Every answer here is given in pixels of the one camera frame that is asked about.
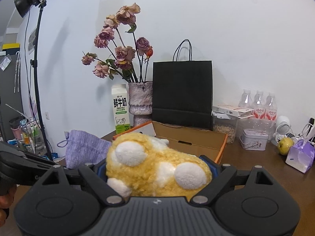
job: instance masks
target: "ceramic vase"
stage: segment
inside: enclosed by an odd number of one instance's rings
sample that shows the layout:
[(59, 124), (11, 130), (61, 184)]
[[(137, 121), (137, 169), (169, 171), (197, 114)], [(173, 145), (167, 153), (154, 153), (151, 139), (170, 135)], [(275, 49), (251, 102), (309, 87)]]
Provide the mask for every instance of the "ceramic vase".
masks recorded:
[(152, 82), (129, 83), (129, 112), (133, 114), (133, 126), (139, 126), (152, 118)]

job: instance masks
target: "gray ridged panel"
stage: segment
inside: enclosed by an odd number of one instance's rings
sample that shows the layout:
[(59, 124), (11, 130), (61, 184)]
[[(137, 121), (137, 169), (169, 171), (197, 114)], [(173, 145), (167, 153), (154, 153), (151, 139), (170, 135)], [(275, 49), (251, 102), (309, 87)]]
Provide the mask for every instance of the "gray ridged panel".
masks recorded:
[(136, 198), (105, 210), (82, 236), (233, 236), (222, 229), (207, 208), (185, 198)]

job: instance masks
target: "yellow fur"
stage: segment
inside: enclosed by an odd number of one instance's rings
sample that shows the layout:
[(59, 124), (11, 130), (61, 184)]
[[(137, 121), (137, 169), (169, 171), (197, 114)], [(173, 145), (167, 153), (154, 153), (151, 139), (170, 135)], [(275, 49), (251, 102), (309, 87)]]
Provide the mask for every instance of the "yellow fur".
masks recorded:
[[(134, 141), (144, 147), (147, 157), (138, 166), (116, 165), (111, 160), (112, 152), (116, 149), (117, 145), (125, 141)], [(192, 196), (206, 186), (203, 185), (198, 189), (186, 190), (179, 186), (174, 176), (172, 176), (164, 187), (159, 187), (156, 177), (160, 162), (169, 162), (174, 167), (183, 162), (195, 163), (205, 172), (207, 184), (212, 180), (209, 167), (198, 157), (181, 153), (168, 147), (165, 147), (163, 150), (156, 150), (150, 142), (150, 137), (141, 133), (128, 133), (118, 137), (108, 151), (106, 162), (106, 174), (108, 178), (123, 181), (125, 185), (132, 189), (131, 196), (186, 196), (189, 201)]]

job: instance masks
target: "plush toy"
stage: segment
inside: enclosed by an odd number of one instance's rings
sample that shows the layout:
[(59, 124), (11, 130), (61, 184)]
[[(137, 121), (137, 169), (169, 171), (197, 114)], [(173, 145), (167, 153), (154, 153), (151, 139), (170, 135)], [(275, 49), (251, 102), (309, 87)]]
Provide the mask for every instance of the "plush toy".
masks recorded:
[(108, 185), (123, 197), (186, 196), (189, 201), (211, 182), (211, 171), (198, 157), (167, 144), (141, 133), (119, 136), (106, 158)]

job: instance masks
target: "white milk carton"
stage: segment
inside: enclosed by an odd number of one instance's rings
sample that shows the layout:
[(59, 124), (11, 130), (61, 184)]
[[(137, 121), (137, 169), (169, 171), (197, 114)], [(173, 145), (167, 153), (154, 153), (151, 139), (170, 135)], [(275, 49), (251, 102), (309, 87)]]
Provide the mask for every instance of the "white milk carton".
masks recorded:
[(113, 97), (116, 133), (119, 134), (130, 129), (126, 84), (113, 85), (111, 96)]

